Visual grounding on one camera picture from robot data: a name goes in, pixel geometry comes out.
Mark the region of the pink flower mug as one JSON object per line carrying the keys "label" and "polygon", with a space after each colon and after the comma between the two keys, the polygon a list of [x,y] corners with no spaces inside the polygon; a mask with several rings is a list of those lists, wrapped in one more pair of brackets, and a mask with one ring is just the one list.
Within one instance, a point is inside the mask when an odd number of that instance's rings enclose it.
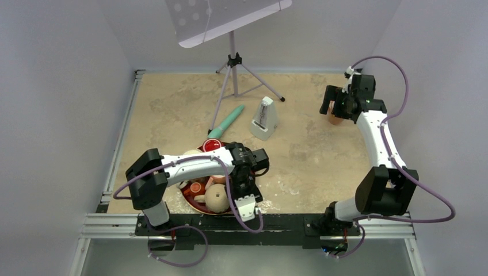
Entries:
{"label": "pink flower mug", "polygon": [[335,104],[334,101],[331,101],[329,103],[329,107],[328,107],[328,110],[327,110],[328,111],[327,118],[328,118],[329,123],[331,123],[332,125],[340,125],[344,121],[344,119],[343,118],[336,117],[333,114],[334,104]]}

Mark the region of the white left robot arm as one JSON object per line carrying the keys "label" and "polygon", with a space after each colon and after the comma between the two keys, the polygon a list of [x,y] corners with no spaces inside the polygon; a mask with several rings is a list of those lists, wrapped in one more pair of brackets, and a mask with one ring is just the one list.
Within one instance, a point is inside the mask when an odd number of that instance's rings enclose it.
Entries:
{"label": "white left robot arm", "polygon": [[222,175],[227,201],[236,220],[247,229],[247,221],[260,215],[257,203],[262,195],[255,184],[258,171],[269,170],[264,149],[250,150],[242,143],[228,143],[218,149],[192,155],[160,155],[156,148],[144,152],[126,170],[132,206],[148,218],[157,235],[171,230],[171,219],[162,197],[167,187],[191,179]]}

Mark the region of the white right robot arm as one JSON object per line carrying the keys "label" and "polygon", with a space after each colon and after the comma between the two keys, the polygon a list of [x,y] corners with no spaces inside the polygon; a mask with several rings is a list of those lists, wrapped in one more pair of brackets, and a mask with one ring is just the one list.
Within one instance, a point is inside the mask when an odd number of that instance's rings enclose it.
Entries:
{"label": "white right robot arm", "polygon": [[374,97],[376,81],[372,75],[352,74],[345,87],[328,85],[320,109],[322,114],[353,121],[367,146],[371,169],[358,185],[354,196],[333,202],[326,208],[324,229],[339,233],[361,218],[373,216],[394,219],[406,213],[418,179],[409,170],[392,140],[387,108]]}

